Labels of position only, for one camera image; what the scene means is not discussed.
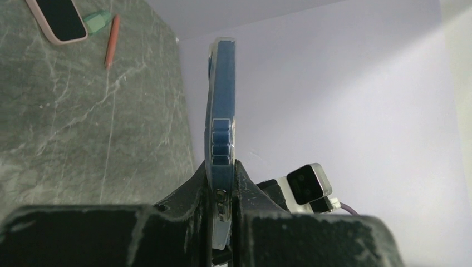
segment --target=pencil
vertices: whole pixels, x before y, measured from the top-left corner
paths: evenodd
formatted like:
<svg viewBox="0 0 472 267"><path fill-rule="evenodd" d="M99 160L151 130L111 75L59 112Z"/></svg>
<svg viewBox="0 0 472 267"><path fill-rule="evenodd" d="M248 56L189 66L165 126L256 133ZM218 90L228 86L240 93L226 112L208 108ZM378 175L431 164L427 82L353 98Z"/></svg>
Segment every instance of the pencil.
<svg viewBox="0 0 472 267"><path fill-rule="evenodd" d="M113 63L113 56L115 55L116 41L118 40L118 31L120 30L120 15L116 15L113 18L113 24L111 25L110 39L108 41L108 48L106 50L105 57L105 68L110 69Z"/></svg>

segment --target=green eraser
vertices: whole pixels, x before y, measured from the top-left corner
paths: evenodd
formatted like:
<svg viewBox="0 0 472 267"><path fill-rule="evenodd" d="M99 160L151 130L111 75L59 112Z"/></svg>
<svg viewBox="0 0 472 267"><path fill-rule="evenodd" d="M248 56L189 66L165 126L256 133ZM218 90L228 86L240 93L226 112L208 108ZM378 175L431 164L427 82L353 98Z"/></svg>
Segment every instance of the green eraser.
<svg viewBox="0 0 472 267"><path fill-rule="evenodd" d="M101 10L83 18L88 35L94 35L111 22L111 13Z"/></svg>

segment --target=white wall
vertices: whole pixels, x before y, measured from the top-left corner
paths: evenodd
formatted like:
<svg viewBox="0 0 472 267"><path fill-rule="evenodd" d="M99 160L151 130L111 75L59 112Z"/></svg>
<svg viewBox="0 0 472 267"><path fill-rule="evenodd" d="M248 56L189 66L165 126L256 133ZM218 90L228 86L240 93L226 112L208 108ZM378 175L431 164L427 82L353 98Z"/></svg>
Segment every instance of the white wall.
<svg viewBox="0 0 472 267"><path fill-rule="evenodd" d="M217 36L237 39L236 155L255 182L319 162L333 196L381 218L409 266L470 266L439 1L345 1L181 42L197 162Z"/></svg>
<svg viewBox="0 0 472 267"><path fill-rule="evenodd" d="M146 0L181 40L342 0Z"/></svg>
<svg viewBox="0 0 472 267"><path fill-rule="evenodd" d="M444 33L454 80L465 177L472 205L472 1L441 0Z"/></svg>

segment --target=pink phone case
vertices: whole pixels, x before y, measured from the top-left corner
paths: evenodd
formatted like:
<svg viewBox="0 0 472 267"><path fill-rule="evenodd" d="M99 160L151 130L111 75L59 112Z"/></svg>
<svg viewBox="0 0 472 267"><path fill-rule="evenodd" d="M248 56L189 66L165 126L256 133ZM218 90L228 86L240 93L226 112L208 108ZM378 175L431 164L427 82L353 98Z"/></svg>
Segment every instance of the pink phone case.
<svg viewBox="0 0 472 267"><path fill-rule="evenodd" d="M80 18L80 22L82 23L82 26L84 29L85 28L85 24L83 23L83 20L82 18L80 17L80 14L77 10L77 7L75 6L74 2L72 0L70 0L75 8L75 11L77 12L77 15L78 17ZM73 39L73 40L68 40L68 41L61 41L59 40L55 35L54 33L52 32L51 30L51 27L49 26L49 24L47 23L47 20L46 18L44 17L44 14L43 12L41 11L38 3L36 2L36 0L26 0L26 3L28 4L29 8L31 9L31 12L33 12L33 15L35 16L36 18L36 21L38 22L38 24L40 25L41 27L41 30L43 30L43 33L45 34L46 38L53 44L55 45L65 45L67 43L74 43L74 42L78 42L78 41L82 41L82 40L85 40L87 39L87 37L89 36L89 34L87 33L87 31L85 31L85 36L82 37L82 38L78 38L78 39Z"/></svg>

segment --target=black plastic part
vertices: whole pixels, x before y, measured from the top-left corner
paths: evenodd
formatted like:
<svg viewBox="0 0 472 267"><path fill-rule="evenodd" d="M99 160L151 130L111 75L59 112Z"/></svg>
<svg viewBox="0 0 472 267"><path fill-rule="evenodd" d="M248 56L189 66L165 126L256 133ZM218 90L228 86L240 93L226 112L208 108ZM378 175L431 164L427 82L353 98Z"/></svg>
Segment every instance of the black plastic part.
<svg viewBox="0 0 472 267"><path fill-rule="evenodd" d="M235 173L229 267L403 266L380 220L292 215ZM202 164L155 206L23 207L0 228L0 266L211 266L210 195Z"/></svg>
<svg viewBox="0 0 472 267"><path fill-rule="evenodd" d="M272 179L260 182L257 184L257 187L259 187L267 196L269 196L272 201L279 205L279 207L283 208L285 211L288 211L282 189L276 180Z"/></svg>
<svg viewBox="0 0 472 267"><path fill-rule="evenodd" d="M314 213L323 213L333 210L333 205L331 205L330 199L327 196L310 202L310 206Z"/></svg>
<svg viewBox="0 0 472 267"><path fill-rule="evenodd" d="M155 207L20 208L0 228L0 266L211 266L205 173L202 164Z"/></svg>
<svg viewBox="0 0 472 267"><path fill-rule="evenodd" d="M224 250L213 249L212 263L214 265L222 265L233 260L233 250L226 246Z"/></svg>
<svg viewBox="0 0 472 267"><path fill-rule="evenodd" d="M287 181L298 205L323 197L323 188L311 166L305 165L287 175Z"/></svg>

